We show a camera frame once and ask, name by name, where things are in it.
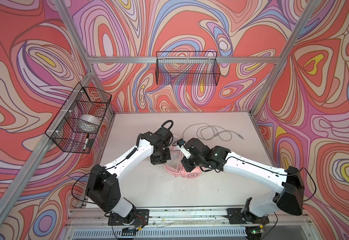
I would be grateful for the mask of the pink cat-ear headphones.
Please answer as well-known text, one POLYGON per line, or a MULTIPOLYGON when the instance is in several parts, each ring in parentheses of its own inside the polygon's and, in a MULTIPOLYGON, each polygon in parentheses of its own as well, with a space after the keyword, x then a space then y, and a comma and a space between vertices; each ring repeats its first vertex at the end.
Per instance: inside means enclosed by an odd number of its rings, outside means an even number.
POLYGON ((176 161, 176 165, 164 164, 163 167, 170 175, 174 177, 181 177, 184 179, 196 179, 201 176, 202 171, 198 168, 193 169, 191 172, 187 172, 185 170, 185 167, 181 162, 184 157, 184 154, 180 150, 178 150, 176 147, 170 147, 169 150, 171 161, 176 161))

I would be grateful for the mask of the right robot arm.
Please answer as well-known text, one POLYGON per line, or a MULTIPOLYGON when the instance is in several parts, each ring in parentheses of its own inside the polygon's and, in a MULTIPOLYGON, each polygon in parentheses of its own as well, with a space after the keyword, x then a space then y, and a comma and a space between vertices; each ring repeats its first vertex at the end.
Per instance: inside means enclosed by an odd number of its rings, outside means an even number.
POLYGON ((183 153, 182 165, 188 173, 195 168, 200 168, 203 172, 233 173, 270 189, 269 193, 259 198, 250 197, 246 200, 239 213, 240 223, 267 223, 268 214, 278 211, 293 216, 302 215, 305 202, 305 185, 301 176, 303 168, 267 166, 221 146, 211 149, 197 138, 187 142, 180 139, 174 146, 183 153))

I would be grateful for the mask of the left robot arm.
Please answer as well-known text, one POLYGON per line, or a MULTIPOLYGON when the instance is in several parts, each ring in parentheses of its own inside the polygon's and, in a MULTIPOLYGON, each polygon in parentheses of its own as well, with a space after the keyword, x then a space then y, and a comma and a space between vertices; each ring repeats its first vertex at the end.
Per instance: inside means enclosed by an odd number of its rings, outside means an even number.
POLYGON ((146 158, 151 158, 154 165, 166 163, 170 159, 172 141, 170 131, 139 134, 136 144, 126 153, 105 166, 95 165, 90 170, 85 196, 105 213, 134 217, 135 206, 122 196, 120 182, 146 158))

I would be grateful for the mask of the white tape roll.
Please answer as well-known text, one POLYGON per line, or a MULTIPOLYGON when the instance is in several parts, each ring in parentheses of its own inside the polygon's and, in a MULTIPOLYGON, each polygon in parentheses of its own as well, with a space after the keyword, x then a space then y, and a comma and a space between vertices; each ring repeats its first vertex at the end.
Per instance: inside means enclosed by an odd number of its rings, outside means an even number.
POLYGON ((83 133, 95 134, 100 126, 100 120, 93 116, 84 114, 78 118, 77 127, 83 133))

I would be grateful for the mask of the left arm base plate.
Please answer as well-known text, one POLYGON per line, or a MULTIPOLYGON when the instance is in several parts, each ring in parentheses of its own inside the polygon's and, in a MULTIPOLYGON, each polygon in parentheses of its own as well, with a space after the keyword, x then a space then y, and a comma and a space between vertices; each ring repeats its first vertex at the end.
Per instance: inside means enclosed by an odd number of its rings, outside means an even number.
POLYGON ((133 209, 126 217, 110 212, 105 214, 108 217, 109 226, 145 226, 149 221, 149 209, 133 209))

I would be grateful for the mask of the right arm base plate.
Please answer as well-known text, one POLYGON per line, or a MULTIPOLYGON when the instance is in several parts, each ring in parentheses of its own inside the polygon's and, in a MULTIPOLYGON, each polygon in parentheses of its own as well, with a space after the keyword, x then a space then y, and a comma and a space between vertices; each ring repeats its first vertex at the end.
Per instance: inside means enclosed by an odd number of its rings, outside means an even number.
POLYGON ((255 224, 267 225, 270 221, 268 216, 257 217, 243 208, 228 208, 227 214, 224 216, 230 224, 255 224))

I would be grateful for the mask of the aluminium front rail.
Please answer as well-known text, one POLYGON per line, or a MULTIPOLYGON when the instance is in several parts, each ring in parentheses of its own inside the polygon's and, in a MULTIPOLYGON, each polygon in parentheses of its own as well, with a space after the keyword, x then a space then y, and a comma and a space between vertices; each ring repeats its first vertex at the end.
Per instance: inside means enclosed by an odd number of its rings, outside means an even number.
MULTIPOLYGON (((148 226, 153 228, 165 227, 225 227, 229 225, 227 209, 242 208, 242 206, 202 206, 202 207, 150 207, 148 226)), ((307 211, 301 216, 293 216, 282 211, 268 214, 269 226, 303 226, 313 222, 307 211)), ((74 209, 69 213, 66 226, 68 227, 106 227, 108 218, 99 208, 74 209)))

